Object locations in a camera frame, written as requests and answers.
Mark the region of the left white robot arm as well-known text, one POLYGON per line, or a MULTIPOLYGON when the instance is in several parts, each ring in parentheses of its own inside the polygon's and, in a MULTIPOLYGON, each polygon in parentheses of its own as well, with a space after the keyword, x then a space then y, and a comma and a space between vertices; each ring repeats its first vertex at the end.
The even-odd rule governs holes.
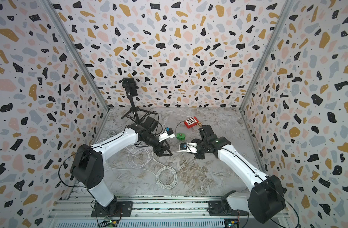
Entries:
POLYGON ((78 148, 70 173, 84 185, 100 206, 109 207, 116 199, 103 181, 104 162, 110 157, 137 142, 151 146, 157 156, 172 156, 166 140, 175 137, 174 131, 172 128, 164 128, 163 133, 155 135, 155 121, 148 118, 144 123, 133 123, 101 143, 92 146, 83 144, 78 148))

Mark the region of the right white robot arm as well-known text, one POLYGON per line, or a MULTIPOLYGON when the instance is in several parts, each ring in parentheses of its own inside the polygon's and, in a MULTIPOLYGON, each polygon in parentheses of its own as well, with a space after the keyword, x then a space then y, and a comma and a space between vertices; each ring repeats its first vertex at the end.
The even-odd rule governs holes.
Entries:
POLYGON ((238 211, 249 212, 259 223, 266 223, 286 207, 286 200, 280 179, 268 176, 247 161, 225 137, 217 137, 210 125, 199 129, 200 139, 192 143, 196 159, 204 159, 205 154, 213 154, 227 164, 243 181, 248 193, 231 191, 222 196, 215 206, 209 204, 209 212, 214 215, 233 215, 238 211))

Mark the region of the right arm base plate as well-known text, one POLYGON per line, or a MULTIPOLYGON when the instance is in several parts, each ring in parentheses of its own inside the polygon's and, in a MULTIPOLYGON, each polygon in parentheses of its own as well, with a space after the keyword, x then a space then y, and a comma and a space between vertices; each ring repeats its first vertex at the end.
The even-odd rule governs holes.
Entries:
POLYGON ((208 210, 210 216, 247 216, 248 212, 242 210, 233 210, 227 203, 221 200, 208 201, 208 210))

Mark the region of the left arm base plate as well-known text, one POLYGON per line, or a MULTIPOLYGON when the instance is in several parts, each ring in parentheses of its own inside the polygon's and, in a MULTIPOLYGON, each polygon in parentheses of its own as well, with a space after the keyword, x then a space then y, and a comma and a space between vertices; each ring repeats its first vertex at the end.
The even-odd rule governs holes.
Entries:
POLYGON ((95 203, 91 213, 92 218, 108 217, 130 217, 133 209, 132 201, 112 201, 108 206, 103 207, 95 203))

